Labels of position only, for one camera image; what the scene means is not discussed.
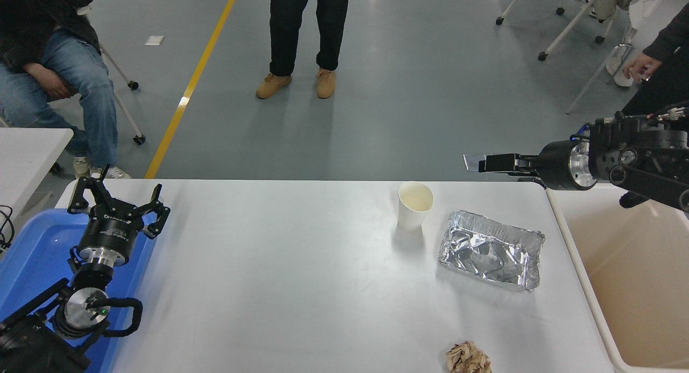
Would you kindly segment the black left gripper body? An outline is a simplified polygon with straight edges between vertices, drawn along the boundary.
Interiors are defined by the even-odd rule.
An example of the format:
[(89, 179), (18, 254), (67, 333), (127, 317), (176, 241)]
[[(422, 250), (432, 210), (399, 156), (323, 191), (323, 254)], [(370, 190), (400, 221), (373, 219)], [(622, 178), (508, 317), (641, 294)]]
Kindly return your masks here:
[(127, 212), (116, 214), (110, 209), (91, 209), (88, 226), (80, 240), (80, 256), (88, 256), (93, 249), (99, 248), (130, 256), (143, 226), (142, 216), (129, 216)]

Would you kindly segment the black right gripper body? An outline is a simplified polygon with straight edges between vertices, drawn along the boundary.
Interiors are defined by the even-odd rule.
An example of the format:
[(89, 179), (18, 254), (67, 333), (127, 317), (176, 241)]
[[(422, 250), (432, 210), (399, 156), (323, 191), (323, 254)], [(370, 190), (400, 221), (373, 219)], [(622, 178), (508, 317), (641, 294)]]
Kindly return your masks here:
[(575, 142), (562, 140), (546, 145), (536, 156), (536, 172), (545, 187), (554, 191), (574, 191), (570, 154)]

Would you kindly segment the seated person's right hand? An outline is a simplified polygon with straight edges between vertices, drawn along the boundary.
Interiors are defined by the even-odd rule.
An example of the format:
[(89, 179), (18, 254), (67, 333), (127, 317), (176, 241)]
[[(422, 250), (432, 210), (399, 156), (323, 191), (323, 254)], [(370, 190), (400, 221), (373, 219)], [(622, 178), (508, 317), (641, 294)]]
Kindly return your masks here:
[(74, 96), (73, 89), (59, 74), (42, 66), (38, 62), (29, 62), (23, 69), (29, 76), (37, 81), (37, 84), (45, 91), (51, 99), (65, 99)]

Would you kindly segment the person's hand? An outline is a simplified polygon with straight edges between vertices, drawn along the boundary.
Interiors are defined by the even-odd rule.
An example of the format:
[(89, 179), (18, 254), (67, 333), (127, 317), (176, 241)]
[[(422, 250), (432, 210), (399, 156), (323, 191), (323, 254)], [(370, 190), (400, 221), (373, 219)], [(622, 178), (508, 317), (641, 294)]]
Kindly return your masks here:
[(642, 53), (623, 66), (623, 76), (637, 82), (647, 81), (662, 64), (662, 61)]

